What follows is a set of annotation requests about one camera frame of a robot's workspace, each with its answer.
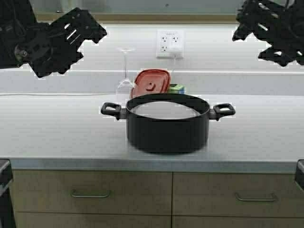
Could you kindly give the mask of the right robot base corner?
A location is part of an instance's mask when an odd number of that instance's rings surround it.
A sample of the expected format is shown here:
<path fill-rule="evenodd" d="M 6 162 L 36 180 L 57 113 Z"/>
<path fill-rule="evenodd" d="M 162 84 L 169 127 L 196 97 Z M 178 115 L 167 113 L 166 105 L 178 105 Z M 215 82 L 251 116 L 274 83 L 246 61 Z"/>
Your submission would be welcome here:
<path fill-rule="evenodd" d="M 304 160 L 299 160 L 296 165 L 295 182 L 301 190 L 304 190 Z"/>

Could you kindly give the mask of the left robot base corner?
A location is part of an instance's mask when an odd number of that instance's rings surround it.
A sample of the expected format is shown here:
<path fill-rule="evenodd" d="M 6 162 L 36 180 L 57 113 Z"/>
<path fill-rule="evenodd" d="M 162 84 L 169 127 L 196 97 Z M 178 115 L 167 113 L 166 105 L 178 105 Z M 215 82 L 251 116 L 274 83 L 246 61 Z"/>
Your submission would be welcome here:
<path fill-rule="evenodd" d="M 0 160 L 0 196 L 2 196 L 9 188 L 13 181 L 12 167 L 10 160 Z"/>

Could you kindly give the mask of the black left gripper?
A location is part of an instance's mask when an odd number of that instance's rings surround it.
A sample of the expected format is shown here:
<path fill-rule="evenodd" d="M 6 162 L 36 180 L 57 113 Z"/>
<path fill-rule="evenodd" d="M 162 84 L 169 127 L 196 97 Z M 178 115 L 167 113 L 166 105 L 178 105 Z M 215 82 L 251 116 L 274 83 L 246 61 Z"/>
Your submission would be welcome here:
<path fill-rule="evenodd" d="M 20 67 L 27 63 L 38 78 L 52 73 L 64 74 L 73 64 L 84 56 L 78 47 L 54 47 L 53 38 L 60 38 L 69 44 L 91 40 L 98 43 L 107 36 L 103 28 L 89 11 L 74 8 L 51 24 L 36 23 L 24 27 L 19 21 L 13 24 L 13 66 Z"/>

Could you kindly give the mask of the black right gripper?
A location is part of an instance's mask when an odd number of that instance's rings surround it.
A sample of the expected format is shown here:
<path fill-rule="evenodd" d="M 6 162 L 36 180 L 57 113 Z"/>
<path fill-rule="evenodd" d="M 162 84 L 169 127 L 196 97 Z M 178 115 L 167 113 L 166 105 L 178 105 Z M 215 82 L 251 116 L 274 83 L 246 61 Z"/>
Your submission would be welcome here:
<path fill-rule="evenodd" d="M 258 58 L 281 67 L 292 62 L 304 65 L 304 2 L 302 0 L 246 0 L 236 16 L 239 26 L 233 41 L 245 40 L 250 34 L 266 41 L 270 47 Z"/>

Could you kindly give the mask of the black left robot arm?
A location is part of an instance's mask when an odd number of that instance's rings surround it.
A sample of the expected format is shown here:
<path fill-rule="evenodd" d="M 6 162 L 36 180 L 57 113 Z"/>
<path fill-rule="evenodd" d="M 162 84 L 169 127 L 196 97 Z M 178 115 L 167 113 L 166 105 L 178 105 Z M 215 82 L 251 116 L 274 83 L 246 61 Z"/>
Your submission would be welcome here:
<path fill-rule="evenodd" d="M 107 36 L 89 11 L 78 7 L 52 23 L 38 22 L 28 0 L 0 2 L 0 67 L 31 67 L 38 78 L 64 74 L 83 58 L 84 41 Z"/>

